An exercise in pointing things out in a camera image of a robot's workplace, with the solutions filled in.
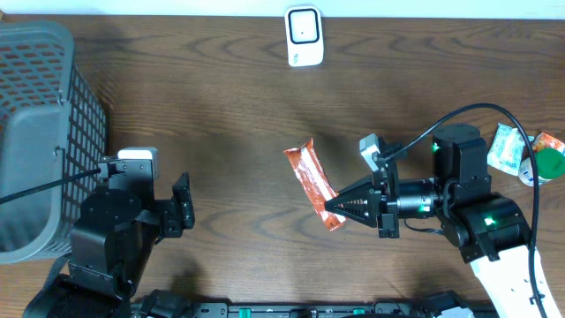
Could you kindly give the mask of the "red Top candy bar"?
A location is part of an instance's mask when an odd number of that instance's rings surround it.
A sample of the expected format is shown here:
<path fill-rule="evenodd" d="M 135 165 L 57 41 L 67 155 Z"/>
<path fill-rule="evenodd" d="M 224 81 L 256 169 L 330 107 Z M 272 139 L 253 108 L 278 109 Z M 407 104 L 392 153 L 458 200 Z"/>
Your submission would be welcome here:
<path fill-rule="evenodd" d="M 325 203 L 334 199 L 338 192 L 330 185 L 319 157 L 314 148 L 313 138 L 299 148 L 289 148 L 283 152 L 293 169 L 296 178 L 312 203 L 314 212 L 330 231 L 341 228 L 347 218 L 328 212 Z"/>

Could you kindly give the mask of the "teal wet wipes pack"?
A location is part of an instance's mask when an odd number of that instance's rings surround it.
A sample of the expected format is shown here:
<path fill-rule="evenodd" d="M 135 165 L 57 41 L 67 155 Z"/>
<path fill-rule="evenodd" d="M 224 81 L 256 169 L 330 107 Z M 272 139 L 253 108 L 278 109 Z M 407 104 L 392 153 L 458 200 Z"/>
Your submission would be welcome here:
<path fill-rule="evenodd" d="M 499 123 L 487 153 L 487 163 L 497 170 L 517 176 L 524 147 L 524 138 L 517 128 Z"/>

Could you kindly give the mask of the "green lid plastic jar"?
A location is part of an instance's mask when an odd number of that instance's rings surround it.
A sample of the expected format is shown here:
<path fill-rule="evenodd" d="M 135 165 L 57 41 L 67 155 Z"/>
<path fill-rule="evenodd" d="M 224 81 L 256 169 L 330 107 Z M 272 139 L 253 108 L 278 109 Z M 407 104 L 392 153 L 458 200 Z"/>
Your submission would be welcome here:
<path fill-rule="evenodd" d="M 535 154 L 539 185 L 559 178 L 564 174 L 564 154 L 553 148 L 544 148 Z M 522 161 L 518 177 L 527 186 L 534 186 L 533 166 L 530 158 Z"/>

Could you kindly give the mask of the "orange tissue pack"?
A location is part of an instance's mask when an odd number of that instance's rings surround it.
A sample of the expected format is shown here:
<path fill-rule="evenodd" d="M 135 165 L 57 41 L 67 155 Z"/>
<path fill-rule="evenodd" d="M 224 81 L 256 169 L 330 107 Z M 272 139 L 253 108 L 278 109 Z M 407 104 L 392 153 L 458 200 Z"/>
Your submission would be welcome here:
<path fill-rule="evenodd" d="M 560 152 L 562 155 L 565 155 L 565 144 L 561 140 L 558 140 L 545 132 L 541 132 L 532 142 L 532 150 L 535 153 L 538 153 L 546 148 L 552 148 Z"/>

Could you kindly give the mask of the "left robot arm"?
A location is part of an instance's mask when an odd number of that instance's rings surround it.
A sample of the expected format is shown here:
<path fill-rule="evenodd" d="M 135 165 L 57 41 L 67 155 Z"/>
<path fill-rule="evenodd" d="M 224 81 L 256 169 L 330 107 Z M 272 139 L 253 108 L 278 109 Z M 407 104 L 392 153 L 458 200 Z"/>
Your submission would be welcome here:
<path fill-rule="evenodd" d="M 72 249 L 56 259 L 26 317 L 129 317 L 131 299 L 155 245 L 195 223 L 190 177 L 180 175 L 172 196 L 154 196 L 150 159 L 101 161 L 101 182 L 80 203 L 70 231 Z"/>

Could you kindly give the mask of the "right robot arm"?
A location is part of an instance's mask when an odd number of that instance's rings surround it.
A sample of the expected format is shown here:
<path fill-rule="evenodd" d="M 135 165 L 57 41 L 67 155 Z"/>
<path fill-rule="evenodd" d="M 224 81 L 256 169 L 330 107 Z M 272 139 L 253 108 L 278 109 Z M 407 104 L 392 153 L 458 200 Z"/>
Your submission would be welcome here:
<path fill-rule="evenodd" d="M 371 175 L 344 188 L 325 209 L 396 239 L 399 222 L 436 217 L 440 233 L 470 264 L 500 317 L 558 317 L 533 231 L 518 205 L 491 189 L 486 142 L 478 128 L 444 125 L 433 132 L 433 176 L 398 177 L 385 155 L 400 149 L 371 134 L 359 142 Z"/>

